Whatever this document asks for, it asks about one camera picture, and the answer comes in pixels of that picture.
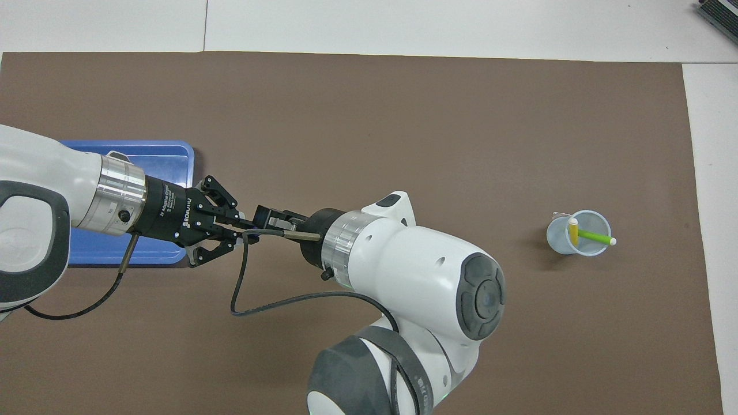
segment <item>cable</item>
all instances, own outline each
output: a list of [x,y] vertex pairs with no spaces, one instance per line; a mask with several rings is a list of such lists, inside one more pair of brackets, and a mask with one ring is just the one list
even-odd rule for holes
[[[283,236],[284,232],[281,230],[267,230],[267,229],[249,229],[244,231],[244,235],[276,235]],[[397,321],[390,313],[390,310],[382,306],[377,300],[369,297],[368,295],[359,294],[358,292],[350,291],[326,291],[326,292],[314,292],[312,294],[298,295],[297,297],[287,298],[285,300],[275,301],[263,306],[254,307],[252,309],[244,311],[236,311],[235,303],[238,300],[238,293],[241,291],[241,285],[244,282],[244,276],[246,275],[246,263],[249,261],[249,245],[244,244],[244,259],[241,261],[241,271],[238,273],[238,280],[236,280],[235,288],[233,290],[233,296],[231,297],[231,314],[237,317],[246,317],[259,312],[265,312],[266,310],[275,309],[277,307],[286,306],[287,304],[297,303],[300,301],[311,300],[313,298],[324,298],[324,297],[352,297],[358,298],[359,300],[365,301],[375,306],[389,321],[392,326],[392,330],[400,332],[400,328],[397,325]]]
[[84,310],[67,314],[67,315],[50,315],[43,312],[38,311],[37,309],[34,309],[31,306],[25,306],[24,308],[28,310],[29,313],[33,314],[36,317],[45,318],[47,320],[68,320],[70,318],[77,318],[81,315],[85,315],[89,313],[90,311],[96,309],[99,307],[102,303],[104,303],[108,298],[110,298],[111,295],[113,295],[113,292],[118,288],[118,285],[120,284],[120,281],[123,279],[123,274],[125,273],[125,270],[128,268],[128,262],[131,261],[131,256],[134,253],[134,248],[136,247],[136,243],[138,242],[138,238],[141,234],[140,233],[132,233],[131,234],[131,240],[128,243],[128,247],[125,249],[125,254],[123,255],[123,261],[120,263],[120,267],[118,267],[118,276],[115,278],[115,282],[113,282],[113,286],[110,287],[108,292],[103,295],[100,300],[95,301],[94,304],[87,307]]
[[16,311],[17,309],[22,309],[23,307],[27,306],[28,304],[31,304],[32,302],[33,302],[33,300],[31,300],[31,301],[26,301],[26,302],[25,302],[25,303],[23,303],[23,304],[19,304],[19,305],[17,305],[17,306],[12,306],[12,307],[10,307],[9,309],[3,309],[3,310],[0,310],[0,314],[5,314],[6,312],[14,312],[14,311]]
[[[244,235],[276,235],[284,236],[284,232],[279,230],[267,230],[267,229],[249,229],[244,231]],[[377,300],[369,297],[368,295],[359,294],[358,292],[349,291],[327,291],[327,292],[314,292],[312,294],[298,295],[297,297],[287,298],[286,300],[275,301],[274,303],[265,304],[263,306],[254,307],[252,309],[244,311],[236,311],[235,303],[238,300],[238,293],[241,291],[241,285],[244,282],[244,276],[246,275],[246,263],[249,261],[249,245],[244,244],[244,259],[241,261],[241,271],[238,272],[238,280],[236,280],[235,288],[233,290],[233,296],[231,297],[231,314],[237,317],[246,317],[254,315],[259,312],[265,312],[266,310],[275,309],[277,307],[286,306],[287,304],[297,303],[300,301],[311,300],[313,298],[324,298],[324,297],[352,297],[358,298],[359,300],[365,301],[372,306],[376,307],[390,322],[392,330],[396,333],[400,332],[400,328],[397,325],[397,320],[392,316],[390,310],[381,305]],[[400,368],[397,359],[390,356],[390,406],[393,415],[399,415],[400,410],[397,401],[397,371]]]

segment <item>clear plastic cup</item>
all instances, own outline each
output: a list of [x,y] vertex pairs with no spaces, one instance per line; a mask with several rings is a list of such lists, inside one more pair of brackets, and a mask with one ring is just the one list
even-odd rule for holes
[[604,216],[594,210],[580,210],[571,216],[555,218],[548,225],[546,239],[553,250],[563,255],[578,253],[583,256],[597,256],[609,247],[609,245],[582,237],[579,238],[579,246],[575,247],[569,237],[570,218],[575,218],[579,222],[579,229],[589,230],[590,232],[601,233],[607,236],[613,235],[610,224]]

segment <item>green pen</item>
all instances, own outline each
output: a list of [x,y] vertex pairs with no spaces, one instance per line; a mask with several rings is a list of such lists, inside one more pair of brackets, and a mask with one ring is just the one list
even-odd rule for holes
[[577,232],[577,235],[581,236],[582,238],[591,239],[592,241],[599,242],[600,244],[610,245],[611,247],[614,247],[615,244],[618,243],[618,240],[613,238],[612,236],[602,235],[601,233],[594,233],[588,230],[580,229],[579,232]]

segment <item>blue plastic tray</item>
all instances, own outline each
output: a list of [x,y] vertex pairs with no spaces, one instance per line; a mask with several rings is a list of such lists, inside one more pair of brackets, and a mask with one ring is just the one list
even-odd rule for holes
[[[157,179],[192,186],[195,151],[184,141],[62,141],[69,148],[90,153],[119,151],[131,162]],[[123,259],[129,235],[110,236],[89,230],[72,229],[69,263],[73,265],[118,265]],[[140,238],[131,264],[175,264],[185,257],[185,250],[171,242]]]

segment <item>black cable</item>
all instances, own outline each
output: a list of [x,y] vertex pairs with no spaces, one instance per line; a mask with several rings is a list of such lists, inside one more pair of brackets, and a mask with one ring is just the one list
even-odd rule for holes
[[[244,231],[244,235],[276,235],[283,236],[284,232],[280,230],[267,230],[267,229],[249,229]],[[275,301],[263,306],[254,307],[252,309],[244,311],[236,311],[235,303],[238,300],[238,293],[241,291],[241,285],[244,282],[244,276],[246,275],[246,263],[249,261],[249,245],[244,243],[244,259],[241,261],[241,271],[238,273],[238,280],[236,280],[235,288],[233,290],[233,296],[231,297],[231,314],[238,317],[246,317],[259,312],[265,312],[266,310],[275,309],[277,307],[286,306],[287,304],[297,303],[299,301],[311,300],[313,298],[324,298],[324,297],[352,297],[363,300],[373,306],[375,306],[389,321],[392,326],[392,330],[400,332],[400,328],[397,325],[397,321],[390,313],[390,310],[382,306],[377,300],[369,297],[368,295],[359,294],[358,292],[350,291],[326,291],[326,292],[313,292],[312,294],[298,295],[297,297],[287,298],[285,300]]]
[[12,306],[12,307],[10,307],[9,309],[3,309],[3,310],[0,310],[0,314],[5,314],[6,312],[14,312],[14,311],[16,311],[17,309],[22,309],[23,307],[27,306],[28,304],[31,304],[32,302],[33,302],[33,300],[31,300],[31,301],[26,301],[26,302],[25,302],[25,303],[23,303],[23,304],[19,304],[19,305],[17,305],[17,306]]
[[50,315],[43,312],[38,311],[37,309],[34,309],[31,306],[25,306],[24,308],[28,310],[29,313],[33,314],[36,317],[45,318],[47,320],[68,320],[70,318],[77,318],[81,315],[85,315],[89,313],[90,311],[96,309],[99,307],[102,303],[104,303],[108,298],[110,298],[111,295],[113,295],[113,292],[118,288],[118,285],[120,284],[121,280],[123,279],[123,274],[125,273],[125,270],[128,268],[128,262],[131,261],[131,256],[134,253],[134,248],[136,247],[136,243],[138,242],[140,234],[139,233],[133,233],[131,234],[131,240],[128,243],[128,247],[125,249],[125,255],[123,256],[123,261],[120,263],[120,267],[118,267],[118,276],[115,278],[115,282],[113,282],[113,286],[110,287],[108,292],[103,295],[100,300],[95,301],[94,304],[87,307],[84,310],[67,314],[67,315]]
[[[266,229],[250,229],[244,231],[244,235],[250,235],[250,234],[256,234],[256,235],[276,235],[276,236],[284,236],[284,232],[281,232],[279,230],[266,230]],[[349,292],[349,291],[327,291],[327,292],[314,292],[312,294],[305,294],[305,295],[298,295],[297,297],[287,298],[286,300],[281,301],[275,301],[274,303],[269,303],[263,306],[254,307],[252,309],[244,310],[244,311],[236,311],[235,309],[235,303],[238,300],[238,293],[241,291],[241,285],[244,282],[244,276],[246,275],[246,263],[249,261],[249,245],[247,243],[244,243],[244,259],[241,261],[241,271],[238,273],[238,280],[236,280],[235,288],[233,290],[233,296],[231,297],[231,314],[237,316],[237,317],[246,317],[249,315],[254,315],[259,312],[265,312],[266,310],[275,309],[277,307],[286,306],[287,304],[297,303],[299,301],[305,301],[305,300],[311,300],[313,298],[324,298],[324,297],[352,297],[352,298],[358,298],[359,300],[363,300],[374,307],[376,307],[390,322],[390,325],[392,326],[392,330],[396,333],[400,332],[400,328],[397,325],[397,320],[392,316],[392,313],[390,313],[390,310],[385,308],[383,305],[381,305],[377,300],[373,299],[372,297],[369,297],[368,295],[359,294],[358,292]],[[400,410],[397,402],[397,371],[399,368],[399,363],[397,360],[392,356],[390,356],[390,405],[393,412],[393,415],[399,415]]]
[[[393,371],[395,371],[395,372],[398,371],[400,373],[400,376],[402,377],[402,379],[406,382],[406,384],[407,385],[412,385],[412,382],[410,380],[410,375],[405,371],[405,369],[402,367],[402,365],[400,365],[400,362],[397,360],[397,358],[394,355],[392,355],[390,352],[388,352],[387,350],[385,350],[383,347],[381,347],[379,344],[376,344],[374,342],[371,342],[371,343],[376,348],[378,348],[379,350],[383,351],[384,354],[386,354],[392,360]],[[390,383],[396,383],[397,374],[394,374],[394,377],[395,377],[394,380],[392,380],[391,377],[390,377]],[[408,389],[410,390],[410,397],[413,398],[413,405],[415,406],[415,414],[417,415],[417,414],[420,413],[420,403],[418,402],[418,396],[415,394],[415,392],[413,391],[413,389],[411,387],[408,386]],[[396,389],[393,390],[391,395],[392,395],[392,397],[390,398],[390,401],[392,402],[393,410],[396,411],[396,414],[399,414],[400,413],[400,410],[399,410],[399,407],[397,406],[397,390]]]

